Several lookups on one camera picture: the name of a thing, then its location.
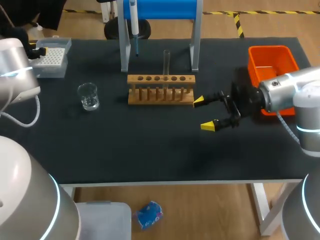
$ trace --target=test tube rack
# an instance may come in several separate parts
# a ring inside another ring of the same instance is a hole
[[[192,105],[194,102],[194,75],[128,75],[127,83],[129,105]]]

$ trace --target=orange bin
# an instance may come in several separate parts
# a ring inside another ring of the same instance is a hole
[[[248,71],[252,85],[258,87],[259,83],[283,74],[298,71],[298,65],[290,49],[286,46],[251,46],[249,47]],[[274,116],[275,112],[261,112],[266,116]],[[280,111],[282,116],[295,115],[294,108]]]

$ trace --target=black table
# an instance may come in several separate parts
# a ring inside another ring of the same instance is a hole
[[[129,74],[161,74],[163,50],[171,51],[170,73],[190,72],[189,40],[142,40]],[[310,66],[296,38],[203,39],[195,97],[229,91],[252,45],[286,45],[299,67]],[[200,124],[227,117],[222,103],[194,109],[179,105],[128,105],[127,74],[121,73],[119,43],[72,40],[65,79],[39,79],[40,118],[30,129],[0,118],[0,135],[21,144],[60,184],[302,179],[318,165],[276,119],[243,119],[213,133]],[[100,107],[84,112],[77,88],[98,87]],[[33,99],[7,110],[33,120]]]

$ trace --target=white cable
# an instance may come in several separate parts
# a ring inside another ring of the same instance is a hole
[[[278,119],[280,120],[280,122],[282,123],[282,125],[284,126],[284,128],[287,130],[287,132],[290,134],[290,136],[298,143],[300,144],[300,140],[299,138],[297,138],[297,136],[294,134],[294,132],[290,129],[290,127],[287,125],[287,123],[285,122],[285,120],[283,119],[283,117],[280,115],[280,113],[277,111],[276,112],[276,116],[278,117]]]
[[[4,117],[10,119],[11,121],[15,122],[16,124],[18,124],[21,127],[30,128],[38,121],[38,118],[39,118],[39,115],[40,115],[40,101],[39,101],[39,97],[38,96],[35,96],[35,103],[36,103],[36,115],[35,115],[34,120],[32,122],[28,123],[28,124],[20,122],[19,120],[15,119],[13,116],[9,115],[6,112],[1,112],[0,116],[4,116]]]

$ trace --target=cable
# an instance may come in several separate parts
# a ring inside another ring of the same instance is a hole
[[[290,129],[290,127],[287,125],[287,123],[285,122],[285,120],[283,119],[283,117],[280,115],[280,113],[277,111],[276,112],[276,116],[278,117],[278,119],[280,120],[280,122],[282,123],[282,125],[284,126],[284,128],[287,130],[287,132],[290,134],[290,136],[298,143],[300,144],[300,140],[299,138],[297,138],[297,136],[294,134],[294,132]]]
[[[4,14],[5,18],[7,19],[7,21],[9,22],[9,24],[11,25],[11,27],[15,27],[15,25],[13,24],[13,22],[11,21],[10,17],[8,16],[6,10],[2,7],[2,5],[0,4],[0,9],[2,11],[2,13]]]
[[[35,103],[36,103],[36,115],[35,115],[34,120],[32,122],[28,123],[28,124],[20,122],[19,120],[15,119],[13,116],[9,115],[6,112],[0,113],[0,116],[4,116],[4,117],[10,119],[11,121],[15,122],[16,124],[18,124],[21,127],[30,128],[38,121],[38,118],[39,118],[39,115],[40,115],[40,100],[39,100],[38,96],[35,96]]]

